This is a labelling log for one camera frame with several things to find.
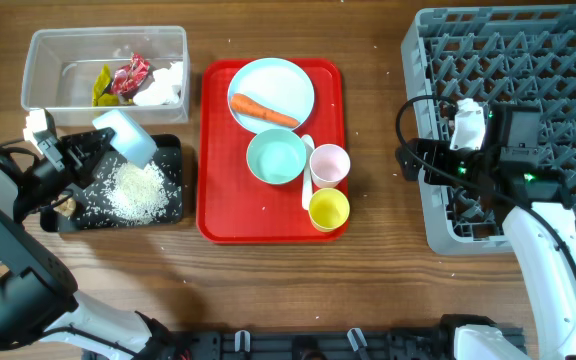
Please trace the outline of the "green bowl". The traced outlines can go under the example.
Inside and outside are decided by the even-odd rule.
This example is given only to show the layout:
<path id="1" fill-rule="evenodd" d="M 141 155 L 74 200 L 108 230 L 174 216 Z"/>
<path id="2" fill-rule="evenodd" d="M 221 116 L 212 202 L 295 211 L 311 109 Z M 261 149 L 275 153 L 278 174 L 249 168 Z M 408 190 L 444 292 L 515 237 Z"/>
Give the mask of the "green bowl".
<path id="1" fill-rule="evenodd" d="M 253 137 L 246 150 L 249 171 L 269 185 L 283 185 L 296 179 L 306 164 L 306 148 L 292 131 L 270 129 Z"/>

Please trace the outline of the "white rice pile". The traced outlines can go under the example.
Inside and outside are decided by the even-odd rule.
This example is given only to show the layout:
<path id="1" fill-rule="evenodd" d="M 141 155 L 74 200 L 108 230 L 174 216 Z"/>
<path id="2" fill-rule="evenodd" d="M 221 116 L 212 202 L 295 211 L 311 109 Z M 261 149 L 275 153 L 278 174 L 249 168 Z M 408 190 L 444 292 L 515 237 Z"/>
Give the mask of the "white rice pile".
<path id="1" fill-rule="evenodd" d="M 110 214 L 130 224 L 145 225 L 166 213 L 165 177 L 153 161 L 144 168 L 129 162 L 115 167 L 103 184 Z"/>

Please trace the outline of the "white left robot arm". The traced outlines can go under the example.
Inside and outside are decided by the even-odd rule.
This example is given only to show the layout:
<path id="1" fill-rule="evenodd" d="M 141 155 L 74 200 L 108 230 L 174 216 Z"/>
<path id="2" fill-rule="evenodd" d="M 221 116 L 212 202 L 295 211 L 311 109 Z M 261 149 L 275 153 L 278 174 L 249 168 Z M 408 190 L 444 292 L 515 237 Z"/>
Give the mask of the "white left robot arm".
<path id="1" fill-rule="evenodd" d="M 22 224 L 60 205 L 69 186 L 91 184 L 118 136 L 111 127 L 64 137 L 43 130 L 35 137 L 44 156 L 27 170 L 14 162 L 13 148 L 0 146 L 0 351 L 45 340 L 107 359 L 166 359 L 176 353 L 174 335 L 157 320 L 79 291 L 70 270 Z"/>

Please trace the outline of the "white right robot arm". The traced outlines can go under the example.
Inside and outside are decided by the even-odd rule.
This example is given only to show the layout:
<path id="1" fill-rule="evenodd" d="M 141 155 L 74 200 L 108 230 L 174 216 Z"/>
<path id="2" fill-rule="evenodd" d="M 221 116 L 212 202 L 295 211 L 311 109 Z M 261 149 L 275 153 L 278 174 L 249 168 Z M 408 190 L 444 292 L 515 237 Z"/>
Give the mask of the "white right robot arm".
<path id="1" fill-rule="evenodd" d="M 402 168 L 427 183 L 459 185 L 488 199 L 519 262 L 539 355 L 576 359 L 576 218 L 561 173 L 540 169 L 534 149 L 494 141 L 453 149 L 429 139 L 402 142 Z"/>

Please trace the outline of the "brown mushroom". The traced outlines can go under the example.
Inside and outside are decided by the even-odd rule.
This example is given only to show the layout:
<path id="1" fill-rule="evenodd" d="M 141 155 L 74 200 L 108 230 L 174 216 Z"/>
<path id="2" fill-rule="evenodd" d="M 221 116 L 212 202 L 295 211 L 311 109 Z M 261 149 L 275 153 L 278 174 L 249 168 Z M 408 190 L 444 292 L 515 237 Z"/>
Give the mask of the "brown mushroom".
<path id="1" fill-rule="evenodd" d="M 53 210 L 64 217 L 70 217 L 77 210 L 77 202 L 70 195 L 60 195 L 53 203 Z"/>

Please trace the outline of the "light blue bowl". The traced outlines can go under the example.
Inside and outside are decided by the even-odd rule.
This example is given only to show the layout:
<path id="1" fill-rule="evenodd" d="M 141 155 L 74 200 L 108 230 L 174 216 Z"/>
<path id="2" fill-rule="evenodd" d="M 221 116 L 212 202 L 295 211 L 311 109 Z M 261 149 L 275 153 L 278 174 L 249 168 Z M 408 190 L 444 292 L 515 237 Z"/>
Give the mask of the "light blue bowl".
<path id="1" fill-rule="evenodd" d="M 110 144 L 127 161 L 144 169 L 152 160 L 157 145 L 153 138 L 129 115 L 112 110 L 92 121 L 97 130 L 111 128 L 115 134 Z"/>

